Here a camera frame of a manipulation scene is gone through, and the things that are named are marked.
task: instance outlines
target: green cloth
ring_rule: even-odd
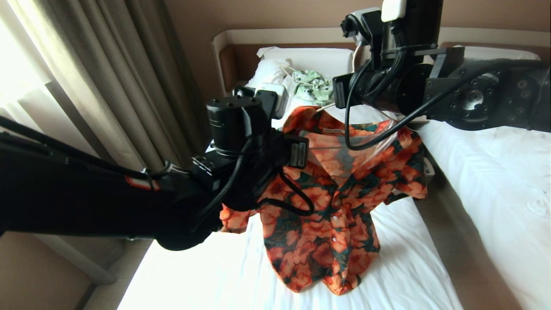
[[[296,83],[295,96],[311,101],[318,106],[333,103],[333,83],[323,75],[312,71],[295,71],[292,75]]]

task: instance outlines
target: shirt label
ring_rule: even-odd
[[[330,133],[344,133],[344,130],[341,129],[329,129],[329,128],[322,128],[324,132],[330,132]]]
[[[293,143],[291,145],[291,166],[296,167],[296,164],[299,160],[299,145]]]
[[[300,167],[306,166],[306,143],[300,142],[299,143],[299,162]]]

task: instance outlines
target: floor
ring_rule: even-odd
[[[415,202],[465,310],[522,309],[490,261],[478,231],[435,167],[429,197]]]
[[[521,309],[486,254],[461,202],[441,171],[429,184],[429,197],[415,203],[429,229],[465,310]],[[124,255],[109,268],[115,284],[98,286],[84,310],[116,310],[151,241],[128,241]]]
[[[151,240],[127,240],[125,253],[108,269],[117,282],[97,286],[84,310],[116,310],[150,245]]]

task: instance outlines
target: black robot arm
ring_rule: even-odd
[[[541,61],[496,60],[467,63],[463,48],[437,48],[441,0],[408,0],[405,14],[378,9],[348,15],[341,27],[372,59],[357,72],[333,80],[336,106],[369,104],[405,115],[367,144],[384,140],[415,117],[446,121],[463,130],[513,126],[551,131],[549,66]],[[434,65],[423,64],[431,56]],[[263,203],[299,216],[314,205],[283,173],[304,168],[308,140],[270,126],[277,106],[273,92],[207,103],[215,150],[193,158],[189,170],[166,164],[163,171],[138,172],[102,161],[0,116],[0,235],[4,231],[155,238],[183,250],[221,227],[222,204],[247,211]],[[306,201],[299,210],[261,200],[266,186],[282,179]]]

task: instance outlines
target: beige curtain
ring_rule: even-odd
[[[206,109],[162,1],[9,0],[49,70],[110,157],[189,165]]]

